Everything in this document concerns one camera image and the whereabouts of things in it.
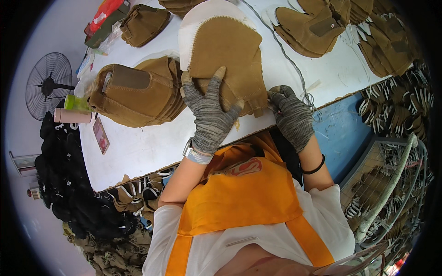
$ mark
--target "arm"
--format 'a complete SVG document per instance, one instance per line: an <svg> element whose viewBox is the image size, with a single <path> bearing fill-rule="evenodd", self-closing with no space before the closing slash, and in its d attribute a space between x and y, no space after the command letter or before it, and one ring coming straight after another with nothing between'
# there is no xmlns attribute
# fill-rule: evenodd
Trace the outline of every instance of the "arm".
<svg viewBox="0 0 442 276"><path fill-rule="evenodd" d="M318 141L314 136L312 113L309 107L297 98L293 90L286 85L276 86L268 92L270 101L280 112L275 113L276 124L284 137L299 154L301 168L304 171L316 169L322 162ZM313 174L303 174L304 189L324 190L334 185L327 166L324 164Z"/></svg>
<svg viewBox="0 0 442 276"><path fill-rule="evenodd" d="M322 162L322 154L319 149L318 140L313 135L305 148L298 153L299 160L301 161L301 168L304 171L316 169ZM317 188L322 191L328 187L333 186L335 183L328 172L327 166L322 165L319 171L313 174L303 174L304 178L304 190L309 192L312 188Z"/></svg>
<svg viewBox="0 0 442 276"><path fill-rule="evenodd" d="M181 96L195 116L196 130L192 141L192 158L183 158L164 188L158 207L167 204L184 206L190 192L200 183L213 154L244 108L244 100L240 100L228 112L221 109L219 87L224 74L225 67L220 67L211 79L204 96L196 90L189 72L183 72L181 76L183 83Z"/></svg>
<svg viewBox="0 0 442 276"><path fill-rule="evenodd" d="M199 184L207 165L198 164L184 157L170 178L158 201L163 205L184 206L190 192Z"/></svg>

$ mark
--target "apron strap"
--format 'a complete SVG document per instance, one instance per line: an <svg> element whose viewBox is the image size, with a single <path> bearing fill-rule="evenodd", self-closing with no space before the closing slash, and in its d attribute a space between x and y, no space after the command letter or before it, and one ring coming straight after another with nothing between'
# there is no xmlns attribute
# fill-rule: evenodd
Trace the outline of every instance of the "apron strap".
<svg viewBox="0 0 442 276"><path fill-rule="evenodd" d="M187 269L187 260L191 250L192 237L176 236L170 252L165 276L184 276Z"/></svg>
<svg viewBox="0 0 442 276"><path fill-rule="evenodd" d="M287 221L286 225L313 266L325 266L335 262L325 243L304 216Z"/></svg>

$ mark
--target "electric fan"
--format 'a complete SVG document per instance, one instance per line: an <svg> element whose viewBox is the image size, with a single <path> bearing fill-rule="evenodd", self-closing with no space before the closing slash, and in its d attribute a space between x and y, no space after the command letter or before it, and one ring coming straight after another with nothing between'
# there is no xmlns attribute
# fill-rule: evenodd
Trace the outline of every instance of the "electric fan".
<svg viewBox="0 0 442 276"><path fill-rule="evenodd" d="M42 57L30 72L26 84L26 107L35 119L43 121L46 112L54 113L62 99L74 90L72 69L62 53Z"/></svg>

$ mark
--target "red plastic bag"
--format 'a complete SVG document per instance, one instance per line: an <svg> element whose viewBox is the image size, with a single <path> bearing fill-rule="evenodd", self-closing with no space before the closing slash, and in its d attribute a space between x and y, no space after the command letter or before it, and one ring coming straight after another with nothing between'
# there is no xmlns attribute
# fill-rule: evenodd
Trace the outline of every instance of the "red plastic bag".
<svg viewBox="0 0 442 276"><path fill-rule="evenodd" d="M104 20L106 20L112 12L116 11L123 2L124 0L104 0L98 7L94 20L91 22L91 32L95 33L100 28L101 24L103 24Z"/></svg>

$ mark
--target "cardboard box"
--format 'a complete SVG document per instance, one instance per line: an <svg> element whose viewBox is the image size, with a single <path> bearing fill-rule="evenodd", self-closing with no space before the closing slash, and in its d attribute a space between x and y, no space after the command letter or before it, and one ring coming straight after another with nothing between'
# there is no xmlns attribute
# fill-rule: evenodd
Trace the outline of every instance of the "cardboard box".
<svg viewBox="0 0 442 276"><path fill-rule="evenodd" d="M100 47L101 42L103 42L109 34L112 32L112 25L115 22L123 19L129 13L130 10L130 2L125 0L123 4L113 13L111 13L101 24L100 28L91 36L86 36L84 43L91 48Z"/></svg>

